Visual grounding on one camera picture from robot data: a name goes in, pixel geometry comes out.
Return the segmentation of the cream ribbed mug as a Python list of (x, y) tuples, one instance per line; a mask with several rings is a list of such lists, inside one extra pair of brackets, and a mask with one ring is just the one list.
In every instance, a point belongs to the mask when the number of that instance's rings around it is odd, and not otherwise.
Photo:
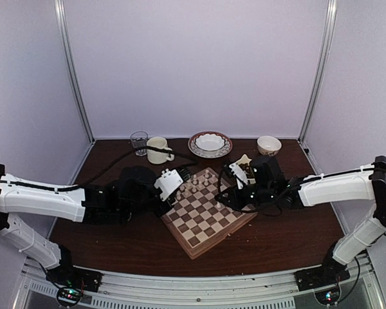
[[(168, 147), (168, 142), (166, 138), (155, 136), (147, 141), (147, 146), (171, 151), (172, 149)], [(174, 160), (174, 155), (170, 153), (162, 153), (155, 150), (147, 150), (147, 159), (151, 164), (160, 165)]]

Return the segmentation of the aluminium front rail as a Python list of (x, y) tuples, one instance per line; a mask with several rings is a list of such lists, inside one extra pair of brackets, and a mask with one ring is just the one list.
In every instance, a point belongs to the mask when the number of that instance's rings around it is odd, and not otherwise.
[[(286, 270), (266, 274), (216, 277), (160, 277), (98, 270), (102, 277), (97, 292), (84, 292), (73, 308), (386, 308), (376, 272), (367, 254), (348, 266), (350, 279), (342, 281), (337, 306), (321, 305), (319, 288), (301, 291), (295, 272)], [(24, 262), (16, 296), (10, 308), (62, 308), (55, 299), (57, 288), (39, 264)]]

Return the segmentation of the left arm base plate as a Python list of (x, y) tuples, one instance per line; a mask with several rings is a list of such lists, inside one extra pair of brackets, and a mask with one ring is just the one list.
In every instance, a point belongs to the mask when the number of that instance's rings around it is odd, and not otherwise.
[(94, 270), (59, 266), (48, 269), (46, 279), (59, 286), (68, 286), (88, 292), (98, 292), (102, 274)]

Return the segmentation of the right aluminium frame post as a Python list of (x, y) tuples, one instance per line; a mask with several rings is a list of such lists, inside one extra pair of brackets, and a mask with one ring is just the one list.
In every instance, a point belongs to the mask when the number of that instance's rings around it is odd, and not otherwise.
[(302, 128), (300, 130), (300, 134), (298, 138), (299, 143), (302, 145), (306, 143), (309, 127), (313, 120), (315, 108), (317, 106), (318, 98), (320, 96), (320, 90), (324, 81), (326, 66), (331, 52), (331, 47), (332, 47), (333, 37), (335, 32), (337, 8), (338, 8), (337, 0), (329, 0), (327, 2), (327, 12), (326, 12), (326, 18), (324, 23), (324, 31), (322, 35), (322, 43), (321, 43), (321, 48), (320, 48), (320, 53), (318, 58), (317, 69), (315, 73), (315, 78), (313, 80), (311, 93), (309, 96), (308, 107), (305, 113), (305, 117), (302, 123)]

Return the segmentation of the white scalloped bowl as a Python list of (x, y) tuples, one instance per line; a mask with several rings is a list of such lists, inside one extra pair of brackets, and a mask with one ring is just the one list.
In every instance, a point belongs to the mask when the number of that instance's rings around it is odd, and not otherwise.
[(216, 151), (225, 145), (225, 140), (221, 135), (206, 133), (199, 135), (195, 139), (195, 144), (204, 151)]

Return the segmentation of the wooden chess board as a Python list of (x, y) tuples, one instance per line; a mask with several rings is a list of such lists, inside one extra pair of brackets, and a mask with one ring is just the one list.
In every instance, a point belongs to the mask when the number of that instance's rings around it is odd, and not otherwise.
[[(210, 172), (208, 186), (204, 186), (206, 170)], [(257, 216), (255, 212), (234, 211), (222, 203), (218, 209), (215, 200), (218, 193), (217, 173), (208, 167), (196, 175), (202, 189), (199, 190), (196, 185), (197, 191), (192, 192), (187, 184), (182, 185), (176, 193), (177, 196), (180, 192), (182, 199), (176, 198), (173, 209), (161, 217), (190, 259), (198, 258)], [(185, 189), (190, 191), (187, 198), (184, 196)]]

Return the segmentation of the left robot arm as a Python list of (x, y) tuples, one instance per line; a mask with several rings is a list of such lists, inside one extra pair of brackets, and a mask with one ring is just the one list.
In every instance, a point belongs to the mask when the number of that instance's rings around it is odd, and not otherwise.
[(150, 210), (157, 216), (169, 212), (183, 182), (175, 169), (156, 176), (149, 168), (136, 166), (122, 169), (119, 178), (106, 186), (51, 185), (15, 177), (0, 164), (0, 236), (38, 261), (52, 280), (73, 286), (81, 275), (73, 266), (69, 249), (47, 242), (17, 213), (84, 224), (120, 225), (139, 211)]

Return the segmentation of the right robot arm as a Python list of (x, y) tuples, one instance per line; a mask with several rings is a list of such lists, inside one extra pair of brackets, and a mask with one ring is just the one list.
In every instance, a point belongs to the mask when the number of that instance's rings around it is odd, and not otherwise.
[(385, 156), (377, 156), (373, 163), (357, 169), (289, 180), (273, 156), (251, 160), (249, 170), (254, 183), (250, 183), (245, 169), (239, 164), (224, 166), (223, 171), (237, 183), (219, 191), (216, 201), (243, 213), (247, 207), (250, 212), (261, 212), (272, 206), (300, 209), (336, 201), (374, 202), (355, 229), (329, 249), (317, 270), (317, 279), (323, 284), (332, 283), (361, 251), (386, 234)]

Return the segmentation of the left aluminium frame post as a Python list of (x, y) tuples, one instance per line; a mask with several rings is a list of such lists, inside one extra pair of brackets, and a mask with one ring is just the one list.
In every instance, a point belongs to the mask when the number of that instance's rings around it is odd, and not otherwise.
[(87, 140), (90, 144), (93, 144), (95, 142), (95, 137), (91, 130), (91, 126), (89, 123), (89, 119), (87, 116), (86, 108), (84, 106), (84, 101), (82, 98), (82, 94), (81, 94), (81, 90), (78, 82), (77, 71), (76, 71), (76, 67), (73, 59), (73, 52), (71, 49), (71, 43), (69, 39), (68, 24), (66, 19), (64, 1), (54, 0), (54, 5), (55, 5), (57, 24), (59, 27), (59, 33), (62, 41), (62, 47), (64, 50), (64, 57), (67, 65), (68, 79), (73, 93), (73, 98), (77, 106), (79, 118), (84, 128), (84, 131), (86, 133)]

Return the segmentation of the aluminium frame post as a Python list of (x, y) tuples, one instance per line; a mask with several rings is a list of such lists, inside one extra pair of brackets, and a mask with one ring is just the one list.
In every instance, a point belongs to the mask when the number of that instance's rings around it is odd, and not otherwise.
[(320, 90), (324, 81), (326, 66), (331, 52), (331, 47), (332, 47), (333, 37), (335, 32), (337, 8), (338, 8), (337, 0), (329, 0), (327, 2), (327, 12), (326, 12), (326, 18), (324, 23), (324, 31), (322, 35), (322, 43), (321, 43), (321, 48), (320, 48), (320, 53), (318, 58), (317, 69), (315, 73), (315, 78), (313, 80), (311, 93), (309, 96), (308, 107), (305, 113), (305, 117), (302, 123), (302, 128), (300, 130), (300, 134), (298, 138), (299, 143), (302, 145), (306, 143), (309, 127), (313, 120), (315, 108), (317, 106), (318, 98), (320, 96)]
[(59, 33), (62, 41), (62, 47), (64, 50), (64, 57), (67, 65), (68, 79), (73, 93), (73, 98), (77, 106), (79, 118), (84, 128), (84, 131), (86, 133), (87, 140), (90, 144), (93, 144), (95, 142), (95, 137), (91, 130), (91, 126), (89, 123), (89, 119), (87, 116), (86, 108), (84, 106), (84, 101), (82, 98), (82, 94), (81, 94), (81, 90), (78, 82), (77, 71), (76, 71), (76, 67), (73, 59), (73, 52), (71, 49), (71, 43), (69, 39), (68, 24), (66, 19), (64, 1), (54, 0), (54, 5), (55, 5), (57, 24), (59, 27)]

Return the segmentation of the cream cat-ear bowl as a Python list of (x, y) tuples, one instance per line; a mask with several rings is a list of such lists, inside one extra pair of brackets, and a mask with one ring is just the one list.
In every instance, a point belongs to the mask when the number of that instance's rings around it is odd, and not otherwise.
[(250, 162), (252, 161), (246, 154), (242, 155), (240, 159), (236, 161), (236, 164), (246, 173), (251, 171)]

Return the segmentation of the clear drinking glass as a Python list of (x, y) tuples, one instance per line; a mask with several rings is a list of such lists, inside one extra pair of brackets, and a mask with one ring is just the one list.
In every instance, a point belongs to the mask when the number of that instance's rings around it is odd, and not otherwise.
[(131, 144), (137, 156), (145, 156), (147, 154), (145, 146), (147, 145), (148, 139), (148, 133), (145, 131), (136, 131), (130, 136)]

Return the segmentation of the small white floral bowl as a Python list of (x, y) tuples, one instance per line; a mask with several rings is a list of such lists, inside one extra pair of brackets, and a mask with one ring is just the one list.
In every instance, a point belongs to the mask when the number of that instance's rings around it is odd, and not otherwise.
[(260, 136), (257, 139), (258, 152), (265, 156), (275, 156), (282, 148), (279, 139), (273, 136)]

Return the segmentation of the patterned ceramic plate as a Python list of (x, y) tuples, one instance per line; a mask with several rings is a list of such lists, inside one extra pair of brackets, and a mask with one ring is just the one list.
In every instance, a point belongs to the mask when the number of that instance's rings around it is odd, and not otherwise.
[[(225, 140), (225, 145), (221, 149), (218, 149), (216, 151), (204, 151), (204, 150), (198, 148), (197, 145), (195, 144), (195, 139), (199, 135), (204, 135), (206, 133), (210, 133), (210, 134), (214, 133), (217, 135), (221, 135)], [(221, 157), (227, 155), (232, 150), (233, 143), (226, 135), (224, 135), (222, 133), (218, 133), (218, 132), (214, 132), (214, 131), (205, 131), (205, 132), (196, 133), (194, 136), (192, 136), (190, 138), (190, 140), (188, 141), (188, 148), (193, 154), (195, 154), (196, 156), (198, 156), (200, 158), (212, 159), (212, 158), (221, 158)]]

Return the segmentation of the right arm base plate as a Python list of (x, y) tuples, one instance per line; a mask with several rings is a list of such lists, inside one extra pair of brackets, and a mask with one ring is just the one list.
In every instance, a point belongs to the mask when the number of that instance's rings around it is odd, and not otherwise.
[(335, 285), (351, 277), (346, 268), (338, 270), (324, 266), (299, 270), (294, 275), (300, 292)]

